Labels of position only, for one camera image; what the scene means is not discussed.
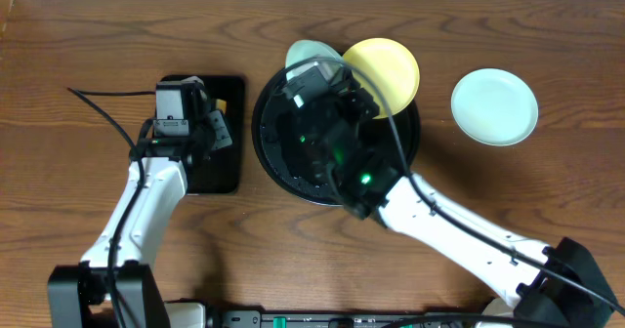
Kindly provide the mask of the green yellow sponge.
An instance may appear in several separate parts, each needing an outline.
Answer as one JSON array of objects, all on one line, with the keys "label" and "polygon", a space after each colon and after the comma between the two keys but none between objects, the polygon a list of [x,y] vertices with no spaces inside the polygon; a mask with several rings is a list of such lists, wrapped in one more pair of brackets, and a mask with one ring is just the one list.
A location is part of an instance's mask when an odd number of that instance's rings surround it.
[{"label": "green yellow sponge", "polygon": [[227,112],[228,103],[221,99],[216,99],[216,108],[220,110],[222,113]]}]

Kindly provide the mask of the mint plate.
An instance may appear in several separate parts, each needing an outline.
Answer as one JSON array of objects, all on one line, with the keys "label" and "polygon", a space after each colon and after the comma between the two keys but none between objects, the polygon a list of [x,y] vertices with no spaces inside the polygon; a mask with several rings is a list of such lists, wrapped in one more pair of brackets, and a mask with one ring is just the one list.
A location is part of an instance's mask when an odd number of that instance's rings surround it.
[{"label": "mint plate", "polygon": [[471,139],[508,146],[525,140],[538,123],[538,101],[517,75],[498,68],[481,68],[455,85],[450,99],[452,116]]},{"label": "mint plate", "polygon": [[[287,51],[285,66],[290,67],[298,62],[308,59],[334,59],[341,60],[341,55],[329,45],[315,40],[299,40],[293,43]],[[339,70],[340,65],[335,62],[309,62],[288,71],[285,74],[286,80],[319,74],[323,79],[330,81]]]}]

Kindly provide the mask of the yellow plate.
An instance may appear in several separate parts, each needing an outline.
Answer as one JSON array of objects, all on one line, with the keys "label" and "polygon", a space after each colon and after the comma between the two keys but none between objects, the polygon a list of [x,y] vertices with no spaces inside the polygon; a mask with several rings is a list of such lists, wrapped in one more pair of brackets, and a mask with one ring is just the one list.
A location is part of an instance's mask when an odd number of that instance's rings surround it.
[{"label": "yellow plate", "polygon": [[420,69],[413,54],[401,43],[370,38],[352,45],[343,60],[357,68],[380,90],[391,115],[407,108],[420,84]]}]

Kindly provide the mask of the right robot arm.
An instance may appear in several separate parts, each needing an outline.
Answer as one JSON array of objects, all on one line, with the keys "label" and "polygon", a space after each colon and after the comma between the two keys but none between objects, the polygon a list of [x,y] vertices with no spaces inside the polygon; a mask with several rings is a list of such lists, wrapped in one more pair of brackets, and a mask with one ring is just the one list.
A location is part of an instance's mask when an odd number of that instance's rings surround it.
[{"label": "right robot arm", "polygon": [[361,123],[393,119],[415,94],[412,73],[382,74],[312,57],[283,68],[277,94],[290,103],[294,141],[316,177],[357,217],[416,239],[485,283],[507,314],[461,322],[511,327],[602,327],[623,312],[590,252],[520,236],[452,201],[410,170],[400,143],[387,157],[362,145]]}]

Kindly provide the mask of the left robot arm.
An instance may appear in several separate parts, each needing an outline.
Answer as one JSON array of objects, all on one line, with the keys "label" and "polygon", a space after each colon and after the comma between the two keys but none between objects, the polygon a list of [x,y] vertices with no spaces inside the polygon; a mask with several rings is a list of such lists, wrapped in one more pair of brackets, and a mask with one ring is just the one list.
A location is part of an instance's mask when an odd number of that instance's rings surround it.
[{"label": "left robot arm", "polygon": [[197,300],[166,302],[153,276],[165,230],[187,195],[239,185],[245,81],[169,75],[130,142],[129,175],[107,225],[74,266],[56,266],[48,302],[56,327],[215,327]]}]

